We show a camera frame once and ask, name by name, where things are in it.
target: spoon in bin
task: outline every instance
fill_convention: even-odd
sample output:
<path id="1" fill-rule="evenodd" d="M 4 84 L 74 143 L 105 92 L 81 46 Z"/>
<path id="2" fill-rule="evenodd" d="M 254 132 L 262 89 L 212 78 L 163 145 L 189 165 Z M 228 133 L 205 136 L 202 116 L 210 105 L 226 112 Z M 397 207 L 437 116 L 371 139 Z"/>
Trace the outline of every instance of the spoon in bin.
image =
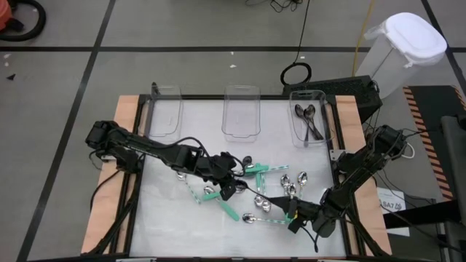
<path id="1" fill-rule="evenodd" d="M 304 110 L 304 117 L 307 119 L 308 125 L 309 123 L 312 124 L 312 127 L 310 127 L 309 125 L 309 128 L 312 131 L 312 136 L 314 137 L 315 140 L 323 140 L 323 136 L 320 134 L 319 130 L 315 128 L 314 115 L 315 115 L 314 105 L 308 105 L 307 108 Z"/>
<path id="2" fill-rule="evenodd" d="M 309 146 L 309 129 L 311 128 L 309 126 L 309 123 L 307 121 L 307 118 L 304 116 L 304 109 L 299 105 L 299 104 L 296 104 L 294 106 L 294 112 L 296 113 L 296 115 L 300 118 L 300 119 L 303 119 L 303 121 L 306 123 L 307 125 L 307 128 L 306 128 L 306 137 L 304 137 L 304 147 L 308 147 Z"/>

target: black stand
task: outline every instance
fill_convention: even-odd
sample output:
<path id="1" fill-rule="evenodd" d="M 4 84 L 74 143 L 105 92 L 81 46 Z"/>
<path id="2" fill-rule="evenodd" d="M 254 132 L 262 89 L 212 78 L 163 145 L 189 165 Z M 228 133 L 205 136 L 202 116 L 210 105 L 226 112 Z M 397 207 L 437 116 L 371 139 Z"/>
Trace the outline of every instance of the black stand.
<path id="1" fill-rule="evenodd" d="M 387 229 L 396 229 L 410 226 L 394 214 L 405 218 L 412 225 L 442 223 L 445 221 L 461 221 L 458 203 L 456 200 L 441 202 L 425 207 L 413 208 L 410 210 L 398 211 L 396 213 L 387 213 L 384 215 L 385 226 Z"/>

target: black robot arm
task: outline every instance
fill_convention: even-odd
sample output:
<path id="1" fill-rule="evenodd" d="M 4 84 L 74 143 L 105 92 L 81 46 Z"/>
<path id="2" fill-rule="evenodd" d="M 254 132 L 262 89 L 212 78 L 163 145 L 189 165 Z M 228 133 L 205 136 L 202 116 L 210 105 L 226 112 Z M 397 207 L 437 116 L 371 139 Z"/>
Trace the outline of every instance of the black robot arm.
<path id="1" fill-rule="evenodd" d="M 403 132 L 384 125 L 368 136 L 366 146 L 354 154 L 343 153 L 332 163 L 333 173 L 343 175 L 344 180 L 327 189 L 319 205 L 289 196 L 268 200 L 281 207 L 283 212 L 288 214 L 288 218 L 293 218 L 288 229 L 294 233 L 310 221 L 312 229 L 319 236 L 329 237 L 335 229 L 336 220 L 344 219 L 344 216 L 348 215 L 372 253 L 386 255 L 348 207 L 350 196 L 389 160 L 399 158 L 405 148 L 406 136 Z"/>
<path id="2" fill-rule="evenodd" d="M 97 157 L 115 157 L 118 170 L 135 172 L 138 168 L 138 155 L 135 153 L 137 151 L 162 160 L 172 170 L 196 175 L 206 182 L 219 184 L 223 200 L 228 200 L 236 191 L 237 181 L 232 172 L 236 163 L 233 156 L 226 152 L 222 152 L 220 156 L 208 156 L 202 148 L 165 145 L 132 134 L 113 121 L 94 123 L 86 138 L 86 144 L 95 149 Z"/>

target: white plastic jug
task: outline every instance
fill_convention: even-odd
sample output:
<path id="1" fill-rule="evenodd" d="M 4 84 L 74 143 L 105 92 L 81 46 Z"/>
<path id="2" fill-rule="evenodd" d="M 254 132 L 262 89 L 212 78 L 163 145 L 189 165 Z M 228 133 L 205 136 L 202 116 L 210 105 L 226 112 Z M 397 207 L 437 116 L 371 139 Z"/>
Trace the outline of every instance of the white plastic jug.
<path id="1" fill-rule="evenodd" d="M 401 87 L 419 69 L 442 59 L 445 39 L 424 19 L 400 13 L 369 29 L 366 39 L 377 38 L 356 76 L 369 75 L 385 98 Z"/>

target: plastic container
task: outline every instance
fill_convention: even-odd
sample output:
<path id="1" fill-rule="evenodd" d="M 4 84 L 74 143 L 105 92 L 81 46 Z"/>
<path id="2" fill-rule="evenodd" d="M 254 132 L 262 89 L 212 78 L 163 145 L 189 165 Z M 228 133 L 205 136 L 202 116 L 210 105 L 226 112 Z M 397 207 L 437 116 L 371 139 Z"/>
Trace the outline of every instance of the plastic container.
<path id="1" fill-rule="evenodd" d="M 151 94 L 154 111 L 149 138 L 159 142 L 175 142 L 180 138 L 183 115 L 180 88 L 175 86 L 155 88 Z"/>
<path id="2" fill-rule="evenodd" d="M 324 92 L 319 90 L 295 91 L 290 93 L 289 103 L 288 115 L 290 118 L 291 137 L 295 147 L 311 148 L 315 145 L 322 145 L 334 137 L 335 132 L 328 125 L 328 116 L 325 109 L 327 102 Z M 299 117 L 296 113 L 296 105 L 301 106 L 303 110 L 309 110 L 309 105 L 313 105 L 315 113 L 312 121 Z M 321 135 L 320 138 L 317 136 L 317 132 L 309 129 L 307 123 L 309 123 L 311 128 L 315 127 L 318 134 Z"/>
<path id="3" fill-rule="evenodd" d="M 258 87 L 225 88 L 221 130 L 229 142 L 254 142 L 261 132 L 261 91 Z"/>
<path id="4" fill-rule="evenodd" d="M 422 67 L 438 63 L 446 50 L 445 39 L 428 22 L 407 12 L 389 17 L 364 36 L 376 41 L 356 75 L 375 80 L 380 98 L 403 86 Z"/>

